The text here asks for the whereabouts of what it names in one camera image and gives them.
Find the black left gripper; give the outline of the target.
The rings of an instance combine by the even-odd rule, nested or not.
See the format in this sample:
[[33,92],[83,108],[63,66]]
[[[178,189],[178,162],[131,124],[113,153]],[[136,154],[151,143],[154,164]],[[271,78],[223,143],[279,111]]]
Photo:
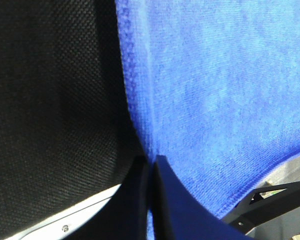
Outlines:
[[252,190],[222,221],[244,235],[300,234],[300,181]]

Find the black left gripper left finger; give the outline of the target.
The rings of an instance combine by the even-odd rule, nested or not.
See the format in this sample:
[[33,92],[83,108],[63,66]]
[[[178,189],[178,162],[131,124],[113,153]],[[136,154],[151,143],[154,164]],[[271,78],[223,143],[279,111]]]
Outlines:
[[145,240],[150,165],[137,156],[122,184],[96,215],[67,240]]

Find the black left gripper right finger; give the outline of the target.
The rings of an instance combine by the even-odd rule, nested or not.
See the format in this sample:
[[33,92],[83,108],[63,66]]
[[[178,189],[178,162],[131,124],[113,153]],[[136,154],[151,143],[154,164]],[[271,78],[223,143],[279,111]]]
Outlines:
[[167,157],[152,170],[152,221],[156,240],[250,240],[207,211],[185,188]]

